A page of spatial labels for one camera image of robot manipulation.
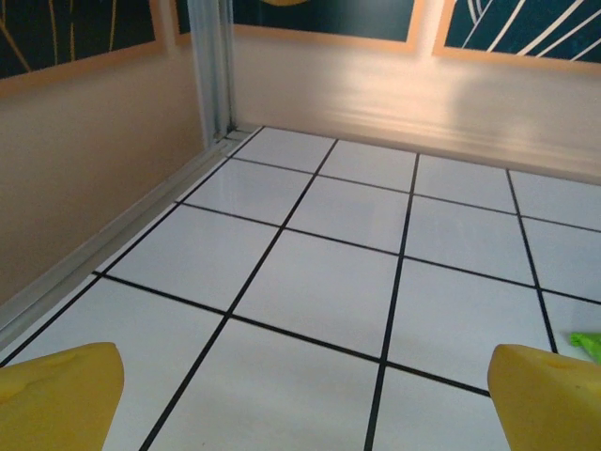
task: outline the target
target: framed picture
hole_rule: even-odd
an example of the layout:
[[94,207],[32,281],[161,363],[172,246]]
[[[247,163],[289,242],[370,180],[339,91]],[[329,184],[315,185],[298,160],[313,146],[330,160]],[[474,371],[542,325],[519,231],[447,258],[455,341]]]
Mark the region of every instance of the framed picture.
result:
[[159,0],[0,0],[0,97],[163,49]]
[[434,55],[601,74],[601,3],[446,0]]
[[190,14],[188,13],[187,0],[171,0],[171,15],[176,30],[176,43],[190,44],[192,37],[190,35]]
[[424,0],[234,0],[237,33],[415,50]]

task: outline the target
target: wall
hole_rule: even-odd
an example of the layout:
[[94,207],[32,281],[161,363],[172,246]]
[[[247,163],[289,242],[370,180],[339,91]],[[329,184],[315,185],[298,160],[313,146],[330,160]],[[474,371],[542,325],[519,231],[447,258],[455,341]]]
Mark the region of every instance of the wall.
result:
[[0,100],[0,303],[201,150],[192,49]]
[[432,57],[442,6],[417,54],[237,34],[239,122],[601,182],[601,79]]

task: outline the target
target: dark teal artwork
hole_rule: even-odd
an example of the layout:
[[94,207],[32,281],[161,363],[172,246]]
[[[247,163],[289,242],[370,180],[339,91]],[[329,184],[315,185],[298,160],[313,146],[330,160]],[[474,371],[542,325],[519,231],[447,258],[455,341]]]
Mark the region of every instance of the dark teal artwork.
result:
[[234,22],[406,42],[415,3],[414,0],[234,0]]
[[601,63],[601,0],[456,0],[445,47]]
[[0,79],[154,40],[148,0],[0,0]]
[[177,26],[180,35],[190,33],[190,14],[186,0],[175,0],[177,13]]

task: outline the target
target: black grout line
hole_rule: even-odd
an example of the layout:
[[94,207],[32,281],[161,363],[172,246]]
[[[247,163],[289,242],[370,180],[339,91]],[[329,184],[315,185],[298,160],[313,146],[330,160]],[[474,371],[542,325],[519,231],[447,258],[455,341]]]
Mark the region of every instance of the black grout line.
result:
[[394,275],[393,293],[391,295],[391,306],[388,312],[388,320],[386,323],[386,332],[382,343],[382,353],[380,356],[380,364],[378,368],[378,376],[376,379],[376,387],[374,389],[374,398],[372,401],[372,409],[369,414],[369,423],[367,425],[367,433],[365,435],[364,451],[371,451],[374,447],[374,438],[376,437],[376,426],[378,424],[379,403],[382,398],[382,388],[384,386],[384,374],[386,372],[386,362],[388,361],[388,352],[393,336],[394,313],[396,310],[396,298],[401,284],[401,271],[403,271],[403,255],[407,247],[407,236],[409,230],[409,221],[411,218],[411,207],[413,205],[413,193],[415,192],[415,183],[417,180],[417,172],[420,164],[420,155],[415,156],[415,165],[413,166],[413,177],[411,179],[411,189],[407,202],[407,212],[405,214],[405,224],[403,227],[403,236],[399,250],[398,262],[396,264],[396,274]]
[[[120,277],[114,277],[112,275],[107,275],[107,274],[102,275],[99,272],[97,272],[97,275],[100,276],[101,278],[106,279],[106,280],[110,280],[110,281],[113,281],[113,282],[121,284],[121,285],[125,285],[125,286],[130,287],[130,288],[140,289],[140,290],[148,292],[150,294],[161,296],[161,297],[163,297],[165,299],[168,299],[170,301],[175,301],[177,303],[183,303],[183,304],[186,304],[186,305],[194,307],[194,308],[199,308],[201,310],[208,311],[210,313],[215,313],[217,315],[222,315],[222,316],[226,315],[226,313],[227,313],[224,310],[221,310],[219,308],[211,307],[211,306],[206,305],[206,304],[202,304],[202,303],[198,303],[196,301],[191,301],[191,300],[188,300],[188,299],[185,299],[185,298],[181,298],[179,296],[175,296],[173,294],[169,294],[169,293],[167,293],[165,291],[160,291],[160,290],[157,290],[155,288],[150,288],[150,287],[146,287],[146,286],[143,286],[143,285],[140,285],[140,284],[136,284],[134,282],[122,279]],[[299,334],[299,333],[296,333],[296,332],[288,331],[287,329],[282,329],[281,327],[273,326],[273,325],[267,324],[266,322],[263,322],[263,321],[259,321],[259,320],[251,319],[251,318],[247,318],[247,317],[243,317],[243,316],[237,315],[235,313],[231,315],[230,319],[233,319],[233,320],[236,320],[236,321],[239,321],[239,322],[243,322],[243,323],[246,323],[246,324],[250,324],[250,325],[252,325],[254,327],[258,327],[260,329],[264,329],[264,330],[267,330],[267,331],[270,331],[270,332],[274,332],[275,334],[281,334],[281,335],[284,335],[284,336],[287,336],[287,337],[290,337],[290,338],[294,338],[294,339],[300,340],[300,341],[305,342],[305,343],[316,345],[316,346],[319,346],[321,348],[326,348],[328,350],[334,350],[334,351],[343,353],[343,354],[351,356],[351,357],[356,357],[358,359],[365,360],[367,362],[371,362],[371,363],[374,363],[374,364],[380,364],[380,363],[382,363],[382,361],[380,360],[379,357],[376,357],[376,356],[373,356],[373,355],[370,355],[370,354],[366,354],[364,352],[360,352],[360,351],[357,351],[357,350],[352,350],[350,348],[345,348],[343,346],[335,345],[333,343],[330,343],[330,342],[327,342],[327,341],[323,341],[323,340],[319,340],[317,338],[312,338],[309,335]],[[446,385],[451,385],[453,387],[461,388],[463,390],[467,390],[469,392],[473,392],[473,393],[476,393],[476,394],[479,394],[479,395],[483,395],[483,396],[486,396],[486,397],[490,396],[490,394],[486,390],[474,387],[472,385],[469,385],[469,384],[466,384],[466,383],[463,383],[463,382],[460,382],[460,381],[454,381],[454,380],[451,380],[451,379],[448,379],[448,378],[444,378],[442,376],[438,376],[438,375],[433,374],[433,373],[428,373],[428,372],[422,371],[420,369],[413,368],[411,366],[401,365],[401,364],[398,364],[396,362],[390,362],[390,361],[383,361],[383,364],[386,365],[386,366],[398,369],[400,371],[406,372],[406,373],[410,373],[410,374],[413,374],[413,375],[416,375],[416,376],[420,376],[420,377],[429,379],[431,381],[441,382],[441,383],[444,383]]]
[[536,288],[536,294],[538,295],[538,303],[541,307],[541,314],[543,315],[543,321],[545,322],[545,328],[547,329],[548,342],[551,347],[551,350],[557,353],[557,345],[555,343],[555,337],[553,336],[553,330],[551,329],[551,321],[548,317],[547,307],[545,306],[545,298],[543,297],[543,290],[541,289],[541,285],[538,280],[538,274],[536,273],[536,267],[534,266],[534,258],[532,256],[532,250],[530,248],[530,243],[528,242],[528,236],[526,234],[526,227],[524,226],[524,220],[522,219],[519,204],[517,203],[517,195],[516,188],[514,187],[514,183],[511,180],[511,175],[509,174],[509,170],[505,170],[505,174],[507,175],[507,181],[509,181],[509,189],[511,190],[511,196],[514,199],[514,204],[516,205],[517,211],[517,221],[519,223],[519,229],[522,233],[522,240],[524,241],[524,246],[526,248],[526,255],[528,256],[528,262],[530,263],[530,269],[532,272],[532,279],[534,281],[534,286]]
[[244,294],[246,293],[248,287],[252,284],[254,278],[256,277],[256,275],[258,274],[259,270],[263,266],[263,263],[267,259],[268,255],[270,254],[271,250],[275,246],[276,242],[279,240],[280,236],[282,236],[282,233],[284,233],[285,227],[287,226],[287,224],[292,219],[292,216],[294,215],[295,211],[297,210],[297,208],[301,204],[302,199],[306,196],[307,192],[309,191],[309,188],[311,188],[311,185],[315,181],[315,179],[317,177],[317,174],[319,173],[319,171],[321,170],[321,168],[323,167],[323,165],[325,164],[325,162],[328,160],[328,157],[330,157],[330,154],[333,151],[334,147],[336,146],[337,142],[338,142],[338,140],[334,140],[334,142],[331,145],[330,149],[328,150],[328,152],[326,153],[325,157],[321,161],[321,164],[319,165],[319,167],[317,168],[317,170],[315,171],[315,173],[311,176],[311,179],[307,182],[307,185],[305,186],[304,190],[302,190],[302,193],[300,194],[299,198],[295,202],[295,204],[292,207],[292,209],[290,210],[290,212],[287,214],[284,222],[282,223],[282,225],[280,225],[280,228],[275,233],[275,236],[271,240],[271,242],[268,245],[267,249],[265,250],[265,252],[261,256],[261,258],[259,258],[259,261],[254,266],[253,270],[251,271],[251,274],[249,275],[248,279],[246,280],[246,282],[244,283],[244,285],[240,289],[238,295],[236,296],[236,298],[234,299],[234,301],[232,302],[232,304],[230,305],[230,307],[227,309],[227,312],[225,312],[225,315],[223,316],[222,320],[220,321],[219,325],[217,326],[217,329],[215,329],[215,331],[211,335],[211,337],[208,340],[207,344],[205,345],[205,347],[203,348],[203,350],[200,352],[200,354],[198,355],[198,357],[194,361],[192,367],[190,368],[190,370],[186,374],[184,380],[181,382],[181,384],[177,388],[176,392],[171,397],[169,403],[165,407],[164,411],[162,412],[161,416],[159,417],[159,419],[155,423],[154,427],[152,428],[152,430],[150,431],[150,433],[148,434],[148,436],[144,440],[144,443],[140,447],[140,451],[147,451],[148,448],[150,448],[150,446],[152,445],[152,443],[156,439],[157,435],[161,431],[161,428],[164,426],[165,422],[167,421],[167,418],[169,418],[169,415],[171,414],[171,412],[173,411],[173,409],[176,407],[176,405],[179,402],[179,400],[181,399],[184,391],[186,390],[186,388],[188,388],[188,385],[192,381],[194,375],[196,374],[196,371],[198,371],[198,368],[200,367],[200,365],[205,360],[205,357],[207,357],[208,352],[211,350],[211,348],[215,344],[215,341],[217,340],[217,338],[219,337],[219,334],[222,332],[223,328],[225,327],[225,324],[234,315],[234,310],[236,310],[236,307],[240,303],[240,301],[241,301],[242,297],[244,296]]
[[236,160],[237,162],[245,162],[245,163],[251,163],[251,164],[258,164],[259,166],[273,167],[275,169],[284,169],[285,171],[298,172],[300,174],[306,174],[307,176],[312,176],[313,175],[313,172],[303,171],[302,169],[294,169],[293,167],[281,166],[279,164],[256,162],[254,160],[247,160],[246,158],[240,158],[240,157],[229,157],[229,158],[231,160]]
[[300,229],[294,228],[294,227],[286,227],[285,229],[290,232],[300,233],[301,235],[307,235],[309,237],[320,238],[320,239],[326,240],[326,241],[338,242],[340,244],[346,244],[348,246],[357,247],[359,249],[364,249],[366,251],[373,251],[373,252],[378,252],[380,254],[384,254],[387,256],[398,257],[398,254],[395,252],[385,251],[383,249],[378,249],[377,247],[365,246],[364,244],[358,244],[358,243],[352,242],[352,241],[339,240],[337,238],[327,237],[326,235],[321,235],[319,233],[314,233],[314,232],[308,232],[306,230],[300,230]]
[[[235,152],[238,153],[240,152],[244,147],[246,147],[251,141],[253,141],[253,139],[262,131],[263,129],[259,129],[258,132],[256,132],[255,134],[253,134],[248,141],[244,142],[244,144],[242,144]],[[194,193],[196,193],[196,191],[198,191],[200,189],[201,186],[203,186],[205,183],[207,183],[222,167],[225,166],[225,164],[228,162],[228,159],[224,159],[219,165],[217,165],[217,167],[215,167],[215,169],[213,169],[210,174],[208,174],[208,176],[206,176],[200,183],[198,183],[198,185],[192,189],[189,193],[187,193],[180,201],[175,203],[175,206],[170,209],[169,211],[167,211],[163,217],[157,221],[151,228],[149,228],[144,235],[142,235],[140,238],[138,238],[130,247],[128,247],[123,254],[121,254],[119,257],[117,257],[113,263],[111,263],[108,267],[106,267],[104,269],[104,271],[102,271],[103,274],[108,273],[112,268],[115,267],[115,265],[121,261],[129,252],[131,252],[131,250],[137,246],[144,238],[146,238],[148,235],[150,235],[151,232],[153,232],[165,219],[167,219],[178,207],[181,203],[185,202],[186,200],[188,200],[188,198],[193,195]]]
[[279,225],[274,224],[274,223],[268,223],[267,221],[261,221],[260,219],[249,218],[247,216],[240,216],[239,214],[228,213],[227,211],[210,209],[209,207],[201,207],[200,205],[189,204],[188,202],[176,202],[176,203],[178,203],[179,205],[182,205],[184,207],[189,207],[191,209],[197,209],[197,210],[202,210],[202,211],[208,211],[211,213],[221,214],[222,216],[228,216],[230,218],[241,219],[243,221],[248,221],[250,223],[261,224],[262,226],[269,226],[269,227],[276,227],[276,228],[279,227]]
[[417,197],[423,197],[424,199],[438,200],[439,202],[444,202],[444,203],[447,203],[447,204],[460,205],[462,207],[468,207],[468,208],[471,208],[471,209],[491,211],[493,213],[500,213],[500,214],[507,214],[509,216],[516,216],[516,213],[512,213],[511,211],[503,211],[503,210],[491,209],[489,207],[482,207],[480,205],[467,204],[465,202],[459,202],[457,200],[443,199],[442,197],[435,197],[433,195],[427,195],[427,194],[417,194],[417,193],[415,193],[414,195],[416,195]]
[[345,179],[344,177],[335,177],[335,176],[325,176],[323,174],[319,174],[320,177],[324,178],[324,179],[332,179],[332,180],[338,180],[338,181],[346,181],[348,183],[352,183],[354,185],[361,185],[361,186],[368,186],[370,188],[377,188],[379,190],[384,190],[384,191],[392,191],[393,193],[400,193],[400,194],[409,194],[409,191],[403,191],[403,190],[397,190],[395,188],[389,188],[387,186],[381,186],[381,185],[375,185],[373,183],[366,183],[364,181],[357,181],[357,180],[352,180],[352,179]]
[[[236,152],[234,152],[233,155],[235,155],[236,153],[238,153],[240,150],[242,150],[247,144],[249,144],[260,132],[263,131],[263,129],[265,129],[265,127],[261,127],[260,129],[258,129],[256,132],[254,132],[253,134],[251,134],[248,138],[247,141],[245,141],[237,150]],[[220,163],[215,169],[213,169],[213,171],[208,174],[208,176],[206,176],[199,184],[198,186],[196,186],[193,190],[191,190],[182,200],[181,202],[184,202],[186,199],[188,199],[188,197],[190,197],[193,193],[196,192],[196,190],[198,190],[202,185],[204,185],[211,177],[213,177],[215,175],[215,173],[217,173],[217,171],[219,171],[226,163],[227,163],[227,159],[224,159],[222,163]],[[117,257],[109,266],[107,266],[103,271],[102,271],[102,275],[105,275],[106,273],[108,273],[119,261],[121,261],[129,252],[131,252],[131,250],[137,246],[140,241],[142,241],[145,237],[147,237],[153,230],[155,230],[159,224],[161,224],[169,215],[171,215],[176,209],[177,207],[179,207],[179,204],[176,203],[175,206],[173,208],[171,208],[169,211],[167,211],[163,217],[156,221],[140,238],[138,238],[131,246],[129,246],[119,257]],[[72,305],[75,304],[75,302],[77,302],[77,300],[79,300],[90,288],[92,288],[99,280],[100,280],[100,276],[97,275],[97,278],[94,279],[93,281],[90,282],[89,285],[85,286],[84,288],[82,288],[82,290],[76,294],[68,303],[66,303],[58,312],[56,312],[56,314],[53,315],[52,318],[50,318],[48,321],[46,321],[39,329],[37,329],[34,333],[32,333],[31,335],[29,335],[29,337],[16,349],[14,350],[6,359],[4,359],[1,363],[0,363],[0,367],[6,365],[7,363],[9,363],[12,359],[14,359],[20,352],[22,352],[27,346],[29,346],[29,344],[34,341],[42,332],[44,332],[53,322],[55,322],[61,315],[63,315]]]
[[556,291],[554,289],[542,288],[542,290],[544,293],[557,294],[558,296],[563,296],[564,298],[570,298],[574,301],[582,301],[584,303],[594,303],[596,305],[601,305],[601,301],[596,301],[595,299],[583,298],[582,296],[577,296],[575,294],[563,293],[561,291]]
[[31,335],[29,335],[27,337],[27,339],[24,340],[24,342],[21,345],[19,345],[2,362],[0,362],[0,368],[8,365],[12,359],[14,359],[17,355],[19,355],[27,346],[29,346],[31,344],[32,341],[34,341],[36,338],[38,338],[42,332],[44,332],[46,329],[48,329],[58,318],[60,318],[60,316],[63,313],[65,313],[69,309],[69,307],[71,307],[74,303],[77,302],[78,299],[80,299],[92,287],[94,287],[98,283],[99,280],[100,280],[100,277],[97,275],[94,280],[90,281],[89,284],[87,284],[85,287],[83,287],[76,295],[74,295],[71,298],[71,300],[68,303],[63,305],[61,307],[61,309],[58,310],[58,312],[56,312],[54,315],[52,315],[52,317],[50,319],[48,319],[46,322],[44,322],[44,324],[42,326],[40,326],[35,332],[33,332]]
[[167,293],[166,291],[161,291],[159,289],[147,287],[146,285],[140,285],[140,284],[137,284],[137,283],[132,282],[130,280],[126,280],[126,279],[123,279],[121,277],[115,277],[115,276],[110,275],[110,274],[102,274],[100,272],[94,272],[94,274],[100,276],[103,279],[110,280],[111,282],[116,282],[118,284],[125,285],[125,286],[130,287],[130,288],[136,288],[136,289],[139,289],[141,291],[145,291],[145,292],[150,293],[150,294],[161,296],[161,297],[169,299],[171,301],[175,301],[176,303],[184,303],[184,304],[189,305],[191,307],[196,307],[196,308],[200,308],[202,310],[206,310],[206,311],[208,311],[210,313],[215,313],[217,315],[225,315],[225,311],[222,310],[222,309],[220,309],[220,308],[211,307],[210,305],[206,305],[204,303],[197,303],[195,301],[191,301],[189,299],[185,299],[185,298],[182,298],[180,296],[176,296],[175,294]]
[[534,221],[539,221],[541,223],[554,224],[555,226],[571,227],[571,228],[576,228],[578,230],[585,230],[587,232],[601,233],[601,230],[597,230],[596,228],[583,227],[582,225],[573,225],[573,224],[567,224],[567,223],[560,223],[559,221],[551,221],[550,219],[542,219],[542,218],[537,218],[535,216],[529,216],[529,215],[522,214],[522,218],[524,218],[524,219],[532,219]]
[[288,331],[286,329],[282,329],[280,327],[277,326],[272,326],[270,324],[267,324],[265,322],[262,321],[257,321],[256,319],[250,319],[247,317],[241,317],[240,315],[232,315],[232,319],[235,319],[237,321],[240,322],[244,322],[246,324],[250,324],[252,326],[255,327],[260,327],[261,329],[265,329],[271,332],[274,332],[276,334],[281,334],[281,335],[285,335],[285,336],[289,336],[290,338],[295,338],[297,340],[300,341],[304,341],[305,343],[310,343],[312,345],[317,345],[321,348],[327,348],[329,350],[335,350],[337,352],[341,352],[343,354],[346,355],[350,355],[352,357],[357,357],[358,359],[363,359],[366,360],[368,362],[372,362],[372,363],[379,363],[379,358],[373,356],[373,355],[369,355],[369,354],[365,354],[364,352],[359,352],[357,350],[352,350],[349,348],[345,348],[343,346],[338,346],[338,345],[334,345],[332,343],[329,343],[327,341],[322,341],[319,340],[317,338],[312,338],[311,336],[308,335],[304,335],[304,334],[299,334],[296,332],[292,332],[292,331]]
[[[249,218],[249,217],[246,217],[246,216],[240,216],[240,215],[237,215],[237,214],[228,213],[228,212],[221,211],[221,210],[210,209],[208,207],[200,207],[198,205],[193,205],[193,204],[189,204],[189,203],[186,203],[186,202],[178,202],[177,201],[176,203],[178,203],[180,205],[183,205],[185,207],[193,208],[193,209],[209,211],[209,212],[212,212],[212,213],[222,214],[224,216],[230,216],[232,218],[241,219],[243,221],[249,221],[249,222],[256,223],[256,224],[261,224],[262,226],[279,227],[277,224],[268,223],[266,221],[261,221],[261,220]],[[358,243],[352,242],[352,241],[339,240],[339,239],[334,238],[334,237],[328,237],[326,235],[321,235],[319,233],[309,232],[309,231],[306,231],[306,230],[300,230],[300,229],[294,228],[294,227],[286,227],[285,230],[290,231],[290,232],[294,232],[294,233],[300,233],[301,235],[306,235],[306,236],[309,236],[309,237],[320,238],[320,239],[326,240],[326,241],[333,241],[333,242],[338,242],[340,244],[346,244],[348,246],[357,247],[359,249],[364,249],[366,251],[378,252],[378,253],[384,254],[386,256],[398,257],[398,254],[395,253],[395,252],[385,251],[384,249],[378,249],[377,247],[366,246],[364,244],[358,244]],[[446,270],[462,272],[462,273],[469,274],[469,275],[475,275],[477,277],[484,277],[485,279],[490,279],[490,280],[494,280],[494,281],[497,281],[497,282],[503,282],[505,284],[511,284],[511,285],[515,285],[517,287],[536,289],[536,286],[532,285],[532,284],[526,284],[524,282],[518,282],[517,280],[505,279],[503,277],[498,277],[496,275],[486,274],[485,272],[476,272],[476,271],[472,271],[472,270],[467,270],[465,268],[459,268],[459,267],[453,266],[453,265],[446,265],[444,263],[438,263],[438,262],[433,261],[433,260],[427,260],[427,259],[424,259],[424,258],[412,257],[412,256],[407,256],[407,255],[404,256],[404,259],[416,261],[418,263],[423,263],[425,265],[436,266],[436,267],[443,268],[443,269],[446,269]],[[557,294],[557,295],[560,295],[560,296],[563,296],[563,297],[566,297],[566,298],[574,299],[576,301],[583,301],[585,303],[595,303],[595,304],[601,305],[601,301],[596,301],[594,299],[583,298],[581,296],[577,296],[577,295],[574,295],[574,294],[568,294],[568,293],[564,293],[562,291],[556,291],[556,290],[553,290],[553,289],[546,289],[546,288],[541,288],[541,289],[543,290],[543,292],[547,292],[547,293],[550,293],[550,294]]]
[[232,153],[231,155],[226,155],[225,158],[229,159],[234,157],[234,155],[236,155],[237,153],[239,153],[243,148],[245,148],[251,141],[253,141],[261,132],[263,132],[265,130],[265,126],[255,130],[254,132],[250,133],[246,138],[244,138],[242,140],[242,144],[239,148],[236,149],[236,151],[234,153]]
[[467,383],[443,378],[442,376],[437,376],[436,374],[426,373],[425,371],[422,371],[420,369],[415,369],[410,366],[405,366],[405,365],[397,364],[394,362],[388,362],[387,366],[389,366],[390,368],[398,369],[400,371],[404,371],[409,374],[413,374],[415,376],[420,376],[422,378],[429,379],[431,381],[436,381],[436,382],[444,383],[446,385],[451,385],[455,388],[460,388],[462,390],[466,390],[468,392],[475,393],[476,395],[482,395],[483,397],[490,397],[490,393],[487,390],[485,390],[483,388],[474,387],[473,385],[469,385]]
[[490,275],[490,274],[485,274],[483,272],[476,272],[476,271],[466,270],[464,268],[458,268],[456,266],[445,265],[444,263],[438,263],[438,262],[432,261],[432,260],[425,260],[423,258],[412,257],[412,256],[405,256],[405,259],[406,260],[417,261],[419,263],[424,263],[426,265],[432,265],[432,266],[436,266],[436,267],[439,267],[439,268],[444,268],[446,270],[462,272],[462,273],[470,274],[470,275],[476,275],[478,277],[484,277],[485,279],[495,280],[497,282],[503,282],[505,284],[516,285],[518,287],[536,288],[534,285],[524,284],[523,282],[517,282],[516,280],[503,279],[502,277],[497,277],[496,275]]

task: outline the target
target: green object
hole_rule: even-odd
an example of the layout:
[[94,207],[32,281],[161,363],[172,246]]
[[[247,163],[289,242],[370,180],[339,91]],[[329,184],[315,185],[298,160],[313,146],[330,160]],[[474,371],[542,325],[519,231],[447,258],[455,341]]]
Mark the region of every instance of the green object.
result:
[[572,346],[584,348],[593,360],[601,365],[601,334],[570,334]]

